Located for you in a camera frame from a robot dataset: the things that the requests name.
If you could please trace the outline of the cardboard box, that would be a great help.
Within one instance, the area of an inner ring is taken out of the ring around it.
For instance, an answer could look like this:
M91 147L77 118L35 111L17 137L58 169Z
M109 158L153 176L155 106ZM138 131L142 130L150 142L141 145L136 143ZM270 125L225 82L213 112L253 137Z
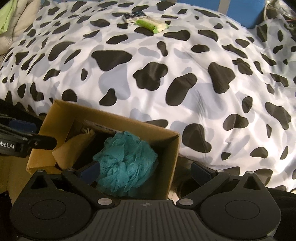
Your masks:
M158 165L154 173L140 188L137 188L133 198L168 198L179 152L179 133L61 100L54 101L39 133L54 137L57 140L57 148L82 133L83 128L94 130L96 135L72 168L80 169L91 163L93 156L103 149L108 137L113 137L116 132L128 131L148 142L158 154ZM60 174L62 171L52 155L52 150L33 149L26 170L34 174L38 169L44 169L49 174Z

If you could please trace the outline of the blue striped right cushion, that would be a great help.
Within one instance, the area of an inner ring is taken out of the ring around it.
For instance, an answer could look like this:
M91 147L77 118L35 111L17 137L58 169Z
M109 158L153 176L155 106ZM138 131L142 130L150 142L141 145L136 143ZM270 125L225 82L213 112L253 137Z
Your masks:
M188 0L177 2L218 11L248 29L252 29L262 22L266 5L264 0Z

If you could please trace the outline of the cow print blanket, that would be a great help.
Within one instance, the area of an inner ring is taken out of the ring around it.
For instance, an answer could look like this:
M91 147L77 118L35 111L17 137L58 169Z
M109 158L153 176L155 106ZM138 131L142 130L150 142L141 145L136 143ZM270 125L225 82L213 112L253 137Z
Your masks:
M134 11L168 28L125 23ZM63 100L163 126L180 133L180 155L295 192L295 33L282 16L248 30L170 1L41 1L1 55L1 99L34 115Z

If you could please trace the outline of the teal mesh bath loofah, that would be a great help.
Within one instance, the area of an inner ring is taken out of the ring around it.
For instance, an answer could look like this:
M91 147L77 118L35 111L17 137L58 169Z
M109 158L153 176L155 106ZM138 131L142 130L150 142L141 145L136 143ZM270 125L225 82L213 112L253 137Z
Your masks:
M135 196L137 188L154 173L158 154L148 142L124 131L107 138L93 160L100 164L97 190L113 196Z

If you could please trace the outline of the green cloth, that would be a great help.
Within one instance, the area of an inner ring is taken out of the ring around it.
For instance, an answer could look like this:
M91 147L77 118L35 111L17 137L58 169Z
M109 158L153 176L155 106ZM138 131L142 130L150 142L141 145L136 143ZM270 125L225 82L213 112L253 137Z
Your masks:
M18 1L1 1L1 34L8 30L11 19L15 13Z

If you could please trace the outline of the small black box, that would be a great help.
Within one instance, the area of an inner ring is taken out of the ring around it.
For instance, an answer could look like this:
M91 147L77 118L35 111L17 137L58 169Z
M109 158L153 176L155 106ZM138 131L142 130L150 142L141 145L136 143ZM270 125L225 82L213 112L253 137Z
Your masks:
M139 19L146 18L147 15L143 11L134 11L131 13L125 13L123 14L123 21L127 24L129 23L135 23Z

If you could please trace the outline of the beige quilted blanket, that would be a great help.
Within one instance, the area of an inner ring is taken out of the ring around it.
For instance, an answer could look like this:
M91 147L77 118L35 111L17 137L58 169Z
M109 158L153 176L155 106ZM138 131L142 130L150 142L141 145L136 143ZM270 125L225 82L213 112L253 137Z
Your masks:
M8 30L1 33L1 55L6 54L13 41L33 23L40 7L40 0L16 2L16 9L12 14Z

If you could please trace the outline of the tan drawstring pouch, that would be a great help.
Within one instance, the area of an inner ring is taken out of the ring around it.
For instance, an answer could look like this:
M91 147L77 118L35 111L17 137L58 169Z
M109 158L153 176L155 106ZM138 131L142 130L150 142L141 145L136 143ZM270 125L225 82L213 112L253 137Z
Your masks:
M52 155L59 168L66 170L72 168L84 149L95 138L95 131L90 128L83 128L82 133L70 138L60 147L52 151Z

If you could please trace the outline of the clutter pile of bags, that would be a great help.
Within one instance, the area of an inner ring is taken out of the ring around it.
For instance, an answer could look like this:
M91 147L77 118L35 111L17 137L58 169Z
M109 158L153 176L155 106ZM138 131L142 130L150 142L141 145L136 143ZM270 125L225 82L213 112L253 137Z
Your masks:
M272 19L282 16L287 25L295 29L295 1L293 0L267 0L263 9L263 19Z

